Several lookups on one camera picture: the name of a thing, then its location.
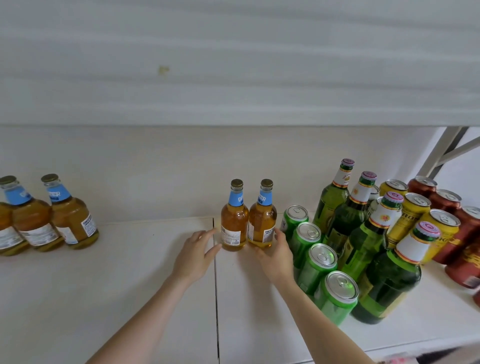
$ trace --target green can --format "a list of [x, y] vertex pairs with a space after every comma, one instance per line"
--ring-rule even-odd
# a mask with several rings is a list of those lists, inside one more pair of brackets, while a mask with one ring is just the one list
[[308, 221], [308, 212], [307, 209], [299, 206], [292, 205], [287, 207], [283, 213], [282, 223], [280, 224], [280, 230], [285, 233], [287, 238], [288, 245], [290, 246], [290, 240], [292, 239], [293, 232], [297, 226]]
[[357, 305], [359, 288], [347, 274], [339, 272], [328, 273], [320, 283], [314, 295], [318, 308], [335, 325], [340, 325]]
[[318, 243], [322, 237], [320, 229], [311, 222], [301, 222], [293, 232], [290, 241], [290, 250], [293, 253], [293, 266], [297, 269], [303, 267], [310, 247]]
[[320, 280], [336, 270], [337, 256], [335, 250], [325, 244], [314, 244], [308, 250], [305, 263], [297, 283], [306, 294], [313, 295]]

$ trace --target yellow can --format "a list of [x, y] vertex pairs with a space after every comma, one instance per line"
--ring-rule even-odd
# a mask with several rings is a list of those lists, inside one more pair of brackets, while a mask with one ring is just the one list
[[387, 233], [389, 248], [395, 248], [395, 245], [407, 236], [420, 217], [430, 211], [431, 204], [428, 198], [420, 194], [408, 192], [405, 195], [405, 200], [402, 203], [402, 216]]
[[429, 221], [442, 232], [440, 238], [432, 242], [427, 253], [425, 253], [423, 260], [421, 261], [422, 264], [425, 264], [430, 262], [444, 245], [453, 238], [458, 230], [460, 230], [460, 220], [449, 212], [433, 208], [429, 212], [423, 214], [420, 221]]
[[400, 180], [386, 180], [380, 185], [380, 196], [385, 196], [388, 191], [397, 192], [402, 196], [408, 192], [408, 186]]

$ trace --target green glass bottle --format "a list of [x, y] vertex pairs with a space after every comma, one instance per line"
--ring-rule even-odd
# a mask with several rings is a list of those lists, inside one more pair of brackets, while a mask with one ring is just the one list
[[420, 282], [420, 261], [439, 236], [438, 227], [420, 221], [394, 249], [377, 255], [359, 279], [359, 302], [352, 315], [376, 324], [392, 312]]
[[326, 233], [335, 209], [344, 203], [350, 195], [347, 188], [354, 165], [355, 161], [348, 158], [343, 159], [332, 183], [322, 191], [317, 212], [313, 217], [313, 223], [320, 228], [322, 234]]
[[362, 172], [348, 199], [335, 209], [323, 243], [332, 247], [338, 256], [342, 256], [345, 242], [353, 229], [367, 219], [367, 202], [376, 179], [375, 173]]
[[359, 227], [354, 229], [345, 243], [338, 260], [338, 270], [348, 274], [357, 283], [377, 253], [386, 249], [385, 234], [394, 214], [402, 207], [403, 196], [388, 191], [380, 205]]

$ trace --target hand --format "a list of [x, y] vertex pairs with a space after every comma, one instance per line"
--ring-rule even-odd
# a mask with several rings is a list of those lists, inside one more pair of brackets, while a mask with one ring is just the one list
[[293, 255], [288, 247], [285, 234], [275, 228], [275, 238], [277, 244], [272, 256], [268, 256], [260, 248], [255, 247], [254, 249], [265, 275], [278, 289], [279, 285], [283, 283], [295, 283], [295, 279], [293, 278]]
[[222, 245], [218, 244], [205, 253], [205, 247], [215, 232], [215, 229], [196, 231], [185, 241], [175, 259], [172, 278], [179, 279], [190, 286], [205, 275], [213, 258], [222, 248]]

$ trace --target blue label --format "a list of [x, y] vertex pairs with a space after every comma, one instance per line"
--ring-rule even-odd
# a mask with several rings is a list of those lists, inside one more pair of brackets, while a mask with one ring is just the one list
[[269, 206], [272, 204], [272, 191], [265, 192], [260, 190], [260, 195], [258, 196], [257, 203], [263, 206]]
[[230, 191], [230, 198], [228, 199], [228, 204], [231, 206], [242, 206], [243, 205], [243, 191], [239, 194], [236, 194], [233, 191]]
[[51, 202], [63, 201], [71, 196], [70, 192], [63, 187], [63, 184], [54, 187], [47, 187], [47, 191]]
[[21, 205], [32, 199], [32, 196], [20, 185], [4, 192], [8, 202], [12, 205]]

